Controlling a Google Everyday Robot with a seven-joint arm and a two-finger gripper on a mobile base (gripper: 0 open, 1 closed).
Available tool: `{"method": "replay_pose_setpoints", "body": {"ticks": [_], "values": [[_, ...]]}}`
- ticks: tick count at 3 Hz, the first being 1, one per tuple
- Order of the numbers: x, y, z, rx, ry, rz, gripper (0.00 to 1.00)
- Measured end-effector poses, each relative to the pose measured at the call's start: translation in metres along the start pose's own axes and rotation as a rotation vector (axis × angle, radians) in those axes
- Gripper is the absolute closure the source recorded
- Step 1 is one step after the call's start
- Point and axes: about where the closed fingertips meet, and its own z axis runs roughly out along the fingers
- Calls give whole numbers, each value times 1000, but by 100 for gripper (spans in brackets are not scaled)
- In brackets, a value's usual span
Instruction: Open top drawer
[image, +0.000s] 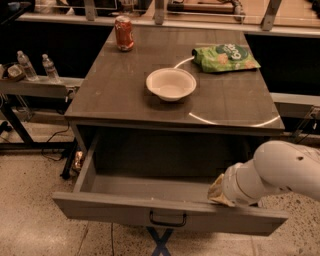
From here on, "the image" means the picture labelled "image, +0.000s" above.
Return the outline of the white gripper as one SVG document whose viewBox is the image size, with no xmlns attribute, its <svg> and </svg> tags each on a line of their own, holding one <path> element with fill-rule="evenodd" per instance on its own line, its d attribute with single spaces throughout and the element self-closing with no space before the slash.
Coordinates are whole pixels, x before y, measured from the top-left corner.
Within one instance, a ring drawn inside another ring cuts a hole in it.
<svg viewBox="0 0 320 256">
<path fill-rule="evenodd" d="M 253 161 L 248 161 L 232 165 L 224 175 L 220 174 L 210 185 L 207 198 L 228 207 L 249 206 L 259 202 L 262 197 L 281 193 L 278 187 L 258 175 Z"/>
</svg>

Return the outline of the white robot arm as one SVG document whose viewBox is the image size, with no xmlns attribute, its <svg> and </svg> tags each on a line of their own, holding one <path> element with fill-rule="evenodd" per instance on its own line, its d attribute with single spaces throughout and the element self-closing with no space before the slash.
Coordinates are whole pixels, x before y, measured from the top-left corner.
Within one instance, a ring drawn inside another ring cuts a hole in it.
<svg viewBox="0 0 320 256">
<path fill-rule="evenodd" d="M 207 198 L 230 207 L 249 206 L 269 195 L 295 192 L 320 200 L 320 152 L 316 148 L 268 141 L 253 158 L 218 176 Z"/>
</svg>

